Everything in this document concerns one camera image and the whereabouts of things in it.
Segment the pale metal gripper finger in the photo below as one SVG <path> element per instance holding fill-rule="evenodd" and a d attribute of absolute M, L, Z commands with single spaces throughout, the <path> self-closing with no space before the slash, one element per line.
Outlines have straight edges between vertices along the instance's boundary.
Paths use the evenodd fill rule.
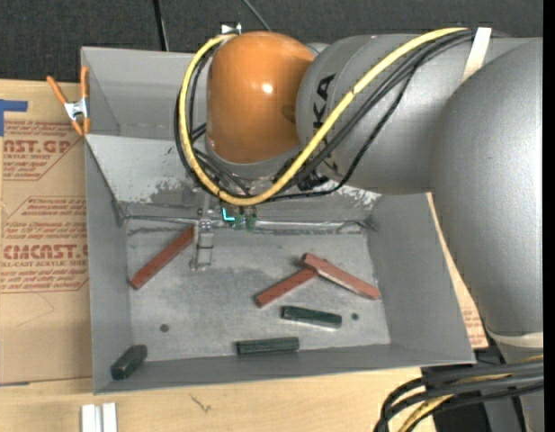
<path fill-rule="evenodd" d="M 213 257 L 214 231 L 202 229 L 199 236 L 199 267 L 209 266 Z"/>
<path fill-rule="evenodd" d="M 200 229 L 198 225 L 192 226 L 192 255 L 189 262 L 189 267 L 192 271 L 198 269 L 198 253 L 199 253 L 199 236 Z"/>

